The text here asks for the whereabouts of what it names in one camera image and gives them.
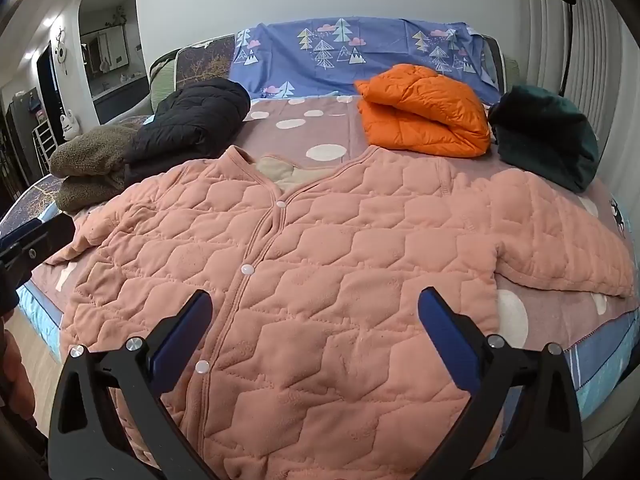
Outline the pink quilted jacket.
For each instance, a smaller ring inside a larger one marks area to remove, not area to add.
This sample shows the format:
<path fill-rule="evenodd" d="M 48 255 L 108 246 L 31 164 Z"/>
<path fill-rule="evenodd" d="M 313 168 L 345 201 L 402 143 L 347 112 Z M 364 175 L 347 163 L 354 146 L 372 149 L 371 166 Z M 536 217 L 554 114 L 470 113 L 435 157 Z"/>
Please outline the pink quilted jacket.
<path fill-rule="evenodd" d="M 223 479 L 414 474 L 466 401 L 419 321 L 424 288 L 486 333 L 499 278 L 634 294 L 620 231 L 567 192 L 384 148 L 319 170 L 235 147 L 185 162 L 90 212 L 51 258 L 72 261 L 63 349 L 116 349 L 212 297 L 206 371 L 163 400 Z"/>

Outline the olive brown fleece garment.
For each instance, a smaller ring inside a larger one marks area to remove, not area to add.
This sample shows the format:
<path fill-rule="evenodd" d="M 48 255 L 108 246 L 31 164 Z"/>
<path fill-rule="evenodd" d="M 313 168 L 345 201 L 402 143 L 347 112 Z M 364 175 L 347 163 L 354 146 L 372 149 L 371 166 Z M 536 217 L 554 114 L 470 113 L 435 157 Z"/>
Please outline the olive brown fleece garment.
<path fill-rule="evenodd" d="M 125 154 L 137 129 L 130 125 L 97 126 L 60 145 L 50 159 L 50 173 L 62 180 L 56 206 L 77 214 L 106 202 L 125 188 Z"/>

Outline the black puffer jacket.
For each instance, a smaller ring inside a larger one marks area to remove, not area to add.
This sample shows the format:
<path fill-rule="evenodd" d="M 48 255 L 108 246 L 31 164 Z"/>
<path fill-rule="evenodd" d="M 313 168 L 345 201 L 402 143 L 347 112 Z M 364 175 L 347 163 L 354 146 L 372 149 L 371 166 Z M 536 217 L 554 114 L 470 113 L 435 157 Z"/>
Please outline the black puffer jacket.
<path fill-rule="evenodd" d="M 189 84 L 160 102 L 126 149 L 125 185 L 166 172 L 192 159 L 224 152 L 250 111 L 250 96 L 237 82 L 213 78 Z"/>

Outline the dark tree-print cushion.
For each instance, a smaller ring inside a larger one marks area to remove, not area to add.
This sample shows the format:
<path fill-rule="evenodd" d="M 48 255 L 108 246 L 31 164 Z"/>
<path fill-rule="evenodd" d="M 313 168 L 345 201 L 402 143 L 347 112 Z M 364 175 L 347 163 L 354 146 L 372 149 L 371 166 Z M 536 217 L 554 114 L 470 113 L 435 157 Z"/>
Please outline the dark tree-print cushion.
<path fill-rule="evenodd" d="M 229 78 L 235 40 L 233 35 L 204 40 L 180 49 L 175 62 L 175 88 L 213 78 Z"/>

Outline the dark green garment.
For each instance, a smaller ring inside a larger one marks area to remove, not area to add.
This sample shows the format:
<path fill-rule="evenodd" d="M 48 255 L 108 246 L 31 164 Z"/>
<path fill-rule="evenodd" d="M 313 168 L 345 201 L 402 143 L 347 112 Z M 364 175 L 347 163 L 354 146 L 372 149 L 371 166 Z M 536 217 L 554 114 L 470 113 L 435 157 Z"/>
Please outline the dark green garment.
<path fill-rule="evenodd" d="M 598 141 L 586 115 L 564 96 L 514 86 L 491 107 L 488 122 L 503 162 L 582 193 L 596 176 Z"/>

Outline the orange puffer jacket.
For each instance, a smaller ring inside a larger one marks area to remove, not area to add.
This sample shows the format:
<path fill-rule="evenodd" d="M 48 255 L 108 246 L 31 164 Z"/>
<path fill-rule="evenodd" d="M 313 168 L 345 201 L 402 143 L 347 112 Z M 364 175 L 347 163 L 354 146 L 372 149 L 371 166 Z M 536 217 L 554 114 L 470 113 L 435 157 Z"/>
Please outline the orange puffer jacket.
<path fill-rule="evenodd" d="M 425 66 L 396 64 L 354 87 L 371 145 L 453 158 L 480 157 L 490 148 L 485 107 L 463 82 Z"/>

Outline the blue tree-print sheet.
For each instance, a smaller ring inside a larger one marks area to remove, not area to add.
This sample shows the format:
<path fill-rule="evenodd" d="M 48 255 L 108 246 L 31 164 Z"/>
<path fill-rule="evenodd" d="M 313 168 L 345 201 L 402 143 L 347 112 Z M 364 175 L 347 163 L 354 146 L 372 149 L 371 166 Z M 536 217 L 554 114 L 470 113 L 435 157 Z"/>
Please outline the blue tree-print sheet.
<path fill-rule="evenodd" d="M 253 99 L 352 96 L 356 80 L 411 64 L 464 82 L 491 105 L 500 91 L 485 50 L 485 38 L 463 22 L 349 16 L 260 23 L 236 33 L 230 79 Z"/>

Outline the grey curtain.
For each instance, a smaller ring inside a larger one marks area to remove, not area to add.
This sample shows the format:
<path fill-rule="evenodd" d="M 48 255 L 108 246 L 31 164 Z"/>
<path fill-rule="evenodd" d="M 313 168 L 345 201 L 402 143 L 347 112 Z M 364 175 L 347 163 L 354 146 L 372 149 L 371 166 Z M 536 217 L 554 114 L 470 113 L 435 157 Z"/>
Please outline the grey curtain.
<path fill-rule="evenodd" d="M 521 0 L 521 64 L 530 84 L 556 91 L 565 58 L 561 0 Z M 612 0 L 577 0 L 565 96 L 586 114 L 601 156 L 599 176 L 628 209 L 639 206 L 639 47 Z"/>

